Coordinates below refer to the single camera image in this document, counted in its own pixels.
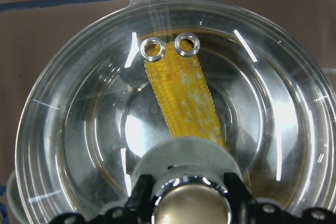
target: glass lid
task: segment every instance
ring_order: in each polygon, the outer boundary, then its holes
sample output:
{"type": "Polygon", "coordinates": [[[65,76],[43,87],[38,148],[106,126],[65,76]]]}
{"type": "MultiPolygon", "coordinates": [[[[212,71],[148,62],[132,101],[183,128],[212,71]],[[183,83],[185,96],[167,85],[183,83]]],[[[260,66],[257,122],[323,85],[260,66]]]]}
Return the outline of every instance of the glass lid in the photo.
{"type": "Polygon", "coordinates": [[[127,198],[135,165],[171,138],[141,43],[159,39],[167,55],[184,33],[199,39],[197,58],[224,148],[254,196],[274,199],[295,215],[315,206],[335,210],[335,98],[315,62],[285,31],[247,10],[159,0],[84,29],[34,85],[16,146],[30,222],[72,211],[89,220],[104,204],[127,198]]]}

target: silver ring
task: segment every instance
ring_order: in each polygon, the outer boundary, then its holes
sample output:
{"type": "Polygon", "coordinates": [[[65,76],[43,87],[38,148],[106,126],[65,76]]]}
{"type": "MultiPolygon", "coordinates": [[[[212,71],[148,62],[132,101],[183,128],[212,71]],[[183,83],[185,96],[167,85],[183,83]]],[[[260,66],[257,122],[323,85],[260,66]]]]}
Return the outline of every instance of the silver ring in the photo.
{"type": "Polygon", "coordinates": [[[196,35],[192,33],[182,33],[175,38],[175,50],[179,55],[183,57],[191,57],[199,51],[199,43],[200,40],[196,35]],[[190,40],[194,44],[193,49],[190,51],[184,51],[180,46],[182,40],[190,40]]]}
{"type": "Polygon", "coordinates": [[[140,53],[142,54],[142,56],[147,60],[147,61],[150,61],[150,62],[155,62],[155,61],[158,61],[160,60],[164,54],[165,54],[165,45],[163,43],[162,40],[160,40],[159,38],[155,38],[155,37],[150,37],[148,39],[145,39],[142,43],[141,43],[141,46],[140,46],[140,53]],[[154,55],[154,56],[151,56],[151,55],[148,55],[146,53],[146,50],[147,50],[147,47],[149,45],[158,45],[160,47],[160,51],[154,55]]]}

